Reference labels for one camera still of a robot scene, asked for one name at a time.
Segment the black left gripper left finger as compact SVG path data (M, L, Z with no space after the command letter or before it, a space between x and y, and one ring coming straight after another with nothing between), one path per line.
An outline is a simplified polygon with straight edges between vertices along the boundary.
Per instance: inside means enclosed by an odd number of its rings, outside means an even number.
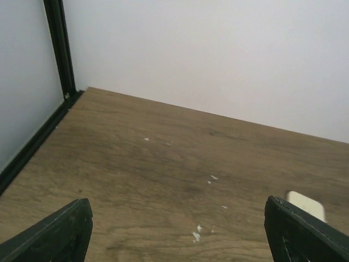
M84 261L92 218L89 200L76 199L1 243L1 261Z

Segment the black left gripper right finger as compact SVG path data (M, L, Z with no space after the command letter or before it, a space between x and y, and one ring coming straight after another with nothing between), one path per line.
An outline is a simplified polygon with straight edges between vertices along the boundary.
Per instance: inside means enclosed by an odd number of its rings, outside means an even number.
M274 261L348 261L348 236L280 197L269 196L264 228Z

